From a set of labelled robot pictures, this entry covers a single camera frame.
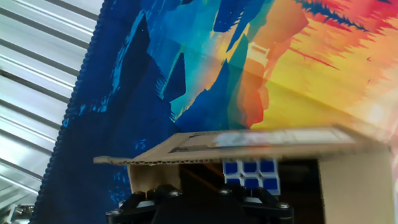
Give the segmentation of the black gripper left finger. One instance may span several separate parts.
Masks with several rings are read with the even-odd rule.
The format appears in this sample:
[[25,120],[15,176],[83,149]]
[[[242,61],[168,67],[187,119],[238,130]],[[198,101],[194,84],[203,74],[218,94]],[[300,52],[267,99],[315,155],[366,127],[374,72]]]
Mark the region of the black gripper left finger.
[[160,185],[147,192],[134,192],[119,208],[106,212],[107,224],[151,223],[156,211],[168,200],[179,198],[183,193],[170,184]]

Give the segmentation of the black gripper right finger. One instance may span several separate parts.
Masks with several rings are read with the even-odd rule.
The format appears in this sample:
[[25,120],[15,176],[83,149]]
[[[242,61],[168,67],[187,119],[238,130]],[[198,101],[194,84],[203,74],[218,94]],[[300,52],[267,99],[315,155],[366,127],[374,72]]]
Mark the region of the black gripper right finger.
[[227,183],[218,194],[222,202],[232,205],[231,212],[239,212],[248,223],[294,224],[294,209],[263,187],[250,189],[237,183]]

